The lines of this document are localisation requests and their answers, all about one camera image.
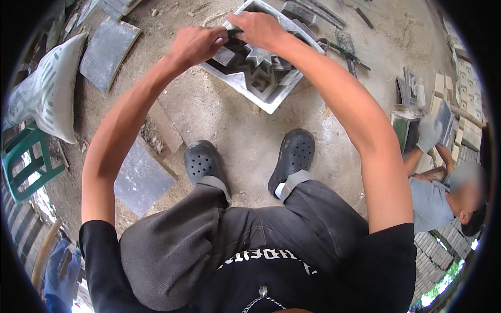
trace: worker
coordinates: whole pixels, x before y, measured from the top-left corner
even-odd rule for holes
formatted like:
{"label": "worker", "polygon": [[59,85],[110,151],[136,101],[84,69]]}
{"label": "worker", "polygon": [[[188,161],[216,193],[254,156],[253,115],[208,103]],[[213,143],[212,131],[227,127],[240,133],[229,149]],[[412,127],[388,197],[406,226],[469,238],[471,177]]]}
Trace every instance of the worker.
{"label": "worker", "polygon": [[82,267],[80,264],[82,253],[77,244],[75,253],[71,255],[71,260],[64,270],[66,273],[63,277],[60,277],[61,262],[71,242],[63,230],[60,229],[59,234],[61,240],[47,262],[42,299],[50,313],[70,313],[73,306],[73,291],[77,283],[78,273]]}
{"label": "worker", "polygon": [[146,114],[173,79],[228,41],[224,27],[183,28],[111,108],[87,152],[80,242],[94,310],[406,311],[416,277],[412,199],[385,112],[356,78],[273,16],[226,18],[243,31],[238,39],[299,69],[343,125],[360,154],[368,222],[308,171],[315,140],[294,129],[268,182],[270,196],[284,206],[230,207],[220,156],[200,140],[184,152],[191,193],[132,224],[117,241],[113,183]]}
{"label": "worker", "polygon": [[[409,176],[412,205],[414,210],[414,231],[430,231],[452,223],[459,217],[462,228],[468,236],[476,234],[486,213],[486,172],[476,162],[463,162],[454,167],[449,150],[438,144],[442,125],[432,115],[419,123],[419,140],[404,161]],[[423,153],[437,149],[445,166],[413,174]]]}

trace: black t-shirt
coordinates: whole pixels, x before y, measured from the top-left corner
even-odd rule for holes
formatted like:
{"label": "black t-shirt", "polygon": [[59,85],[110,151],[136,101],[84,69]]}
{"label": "black t-shirt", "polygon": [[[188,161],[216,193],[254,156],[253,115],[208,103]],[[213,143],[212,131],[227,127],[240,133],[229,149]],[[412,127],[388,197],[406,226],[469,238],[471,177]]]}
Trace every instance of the black t-shirt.
{"label": "black t-shirt", "polygon": [[[293,251],[261,248],[226,260],[194,299],[176,312],[242,312],[268,288],[285,308],[318,312],[406,312],[414,293],[416,247],[413,224],[391,227],[363,238],[335,276],[306,264]],[[132,293],[120,261],[115,228],[89,221],[80,229],[89,293],[96,312],[156,312]],[[262,299],[249,310],[281,308]]]}

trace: green plastic chair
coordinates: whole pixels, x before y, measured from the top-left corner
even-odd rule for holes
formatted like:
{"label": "green plastic chair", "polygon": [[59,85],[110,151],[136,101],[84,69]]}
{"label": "green plastic chair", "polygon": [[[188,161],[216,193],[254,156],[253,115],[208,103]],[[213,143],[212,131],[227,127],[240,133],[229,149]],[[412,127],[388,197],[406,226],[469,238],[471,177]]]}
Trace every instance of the green plastic chair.
{"label": "green plastic chair", "polygon": [[[27,200],[43,185],[64,172],[64,165],[52,168],[46,136],[47,134],[41,131],[35,124],[30,124],[20,131],[9,144],[7,144],[5,150],[2,151],[2,164],[7,178],[7,185],[16,203]],[[33,145],[37,142],[40,142],[42,156],[35,159]],[[18,175],[13,177],[12,169],[19,160],[21,160],[21,156],[26,151],[30,153],[31,163],[22,169]],[[46,168],[45,172],[42,170],[42,166],[44,165]],[[21,184],[35,172],[40,173],[41,177],[24,191],[19,192],[18,188]]]}

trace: metal chain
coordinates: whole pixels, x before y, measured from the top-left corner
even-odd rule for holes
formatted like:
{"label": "metal chain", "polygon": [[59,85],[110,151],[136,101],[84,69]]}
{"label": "metal chain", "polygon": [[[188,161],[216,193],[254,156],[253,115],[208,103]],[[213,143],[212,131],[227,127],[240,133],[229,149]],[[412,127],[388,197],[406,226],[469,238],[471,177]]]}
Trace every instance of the metal chain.
{"label": "metal chain", "polygon": [[256,302],[258,302],[259,300],[261,300],[262,298],[260,297],[257,297],[255,298],[254,300],[252,300],[242,311],[242,313],[247,313],[249,311],[249,309],[254,305],[256,304]]}
{"label": "metal chain", "polygon": [[272,298],[270,298],[269,296],[266,297],[266,299],[270,300],[271,302],[275,303],[276,305],[278,305],[279,307],[281,307],[282,309],[286,309],[285,306],[281,305],[280,303],[278,303],[277,301],[273,300]]}
{"label": "metal chain", "polygon": [[252,300],[252,301],[251,301],[251,302],[250,302],[250,303],[249,303],[249,304],[248,304],[248,305],[247,305],[247,306],[243,309],[242,313],[247,313],[247,312],[250,310],[250,308],[251,308],[254,304],[256,304],[256,302],[258,302],[258,301],[259,301],[259,300],[261,300],[261,299],[267,299],[267,300],[269,300],[269,301],[271,301],[271,302],[275,303],[276,305],[278,305],[281,309],[286,309],[286,308],[285,308],[285,306],[281,305],[280,303],[278,303],[277,301],[275,301],[274,299],[272,299],[272,298],[270,298],[270,297],[268,296],[268,289],[266,288],[266,286],[261,286],[261,288],[260,288],[260,293],[262,292],[262,288],[263,288],[263,287],[264,287],[264,289],[265,289],[264,293],[262,293],[262,295],[263,295],[263,296],[257,297],[257,298],[255,298],[254,300]]}

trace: black crocs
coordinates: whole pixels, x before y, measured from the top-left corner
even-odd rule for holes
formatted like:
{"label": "black crocs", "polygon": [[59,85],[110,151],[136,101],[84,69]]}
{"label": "black crocs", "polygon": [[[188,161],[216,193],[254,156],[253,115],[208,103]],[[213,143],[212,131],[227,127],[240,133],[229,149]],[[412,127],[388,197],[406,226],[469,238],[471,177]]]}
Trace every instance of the black crocs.
{"label": "black crocs", "polygon": [[279,160],[268,182],[270,194],[277,198],[275,190],[280,183],[287,180],[289,175],[300,170],[309,170],[314,154],[315,139],[309,131],[296,128],[288,132],[282,140]]}
{"label": "black crocs", "polygon": [[223,182],[229,193],[220,155],[210,141],[199,140],[187,146],[184,150],[184,167],[193,185],[203,176],[214,176]]}

